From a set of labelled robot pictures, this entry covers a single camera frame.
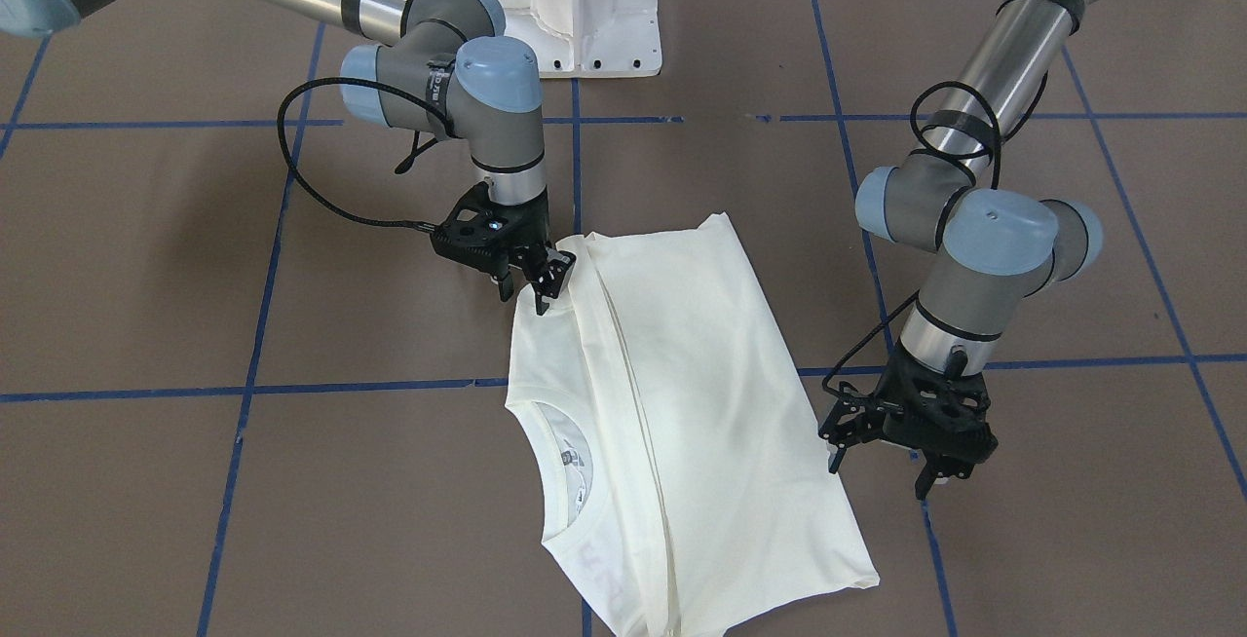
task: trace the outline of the brown surface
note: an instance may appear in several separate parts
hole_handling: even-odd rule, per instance
[[[907,113],[958,72],[996,1],[819,0],[844,112]],[[549,123],[554,233],[575,226],[579,140],[585,229],[691,228],[728,212],[797,364],[828,366],[879,307],[839,123],[778,122],[834,112],[811,1],[660,4],[663,74],[584,81],[580,111],[683,122]],[[1071,44],[1096,112],[1238,113],[1099,121],[1193,354],[1238,360],[1245,11],[1105,0]],[[315,37],[313,21],[247,0],[127,0],[50,42],[20,121],[268,118],[306,79]],[[318,74],[355,42],[327,30]],[[0,121],[36,50],[0,39]],[[572,84],[545,91],[547,117],[572,113]],[[1040,112],[1085,113],[1062,61]],[[312,118],[343,118],[337,91],[317,92]],[[845,131],[858,180],[912,145],[903,122],[849,118]],[[466,153],[445,145],[390,175],[409,143],[347,118],[307,131],[303,168],[357,212],[439,221],[470,183]],[[848,457],[844,482],[880,587],[733,633],[944,635],[950,618],[961,637],[1247,632],[1243,489],[1191,369],[1172,363],[1183,350],[1095,127],[1036,118],[1004,172],[1005,188],[1087,203],[1109,234],[1100,263],[1024,304],[998,353],[1075,362],[989,371],[1001,448],[932,495],[951,616],[912,499],[918,465],[872,445]],[[267,292],[282,176],[271,127],[12,132],[0,158],[0,633],[192,635],[213,585],[214,637],[580,635],[580,601],[537,544],[536,469],[504,389],[387,384],[504,376],[516,307],[423,234],[345,223],[299,189]],[[872,246],[895,305],[927,258]],[[872,344],[854,365],[883,353]],[[1117,358],[1145,364],[1104,366]],[[1247,457],[1247,363],[1198,371]],[[156,388],[228,389],[147,398]]]

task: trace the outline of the white t-shirt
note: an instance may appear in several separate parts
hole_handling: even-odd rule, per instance
[[[577,263],[544,317],[531,288],[516,308],[506,406],[536,455],[541,544],[611,631],[717,636],[878,585],[727,217],[559,247]]]

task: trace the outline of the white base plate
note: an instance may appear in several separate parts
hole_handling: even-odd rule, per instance
[[[570,37],[550,34],[530,11],[506,10],[506,34],[532,47],[544,79],[653,77],[662,69],[657,16],[621,16],[584,41],[584,60]]]

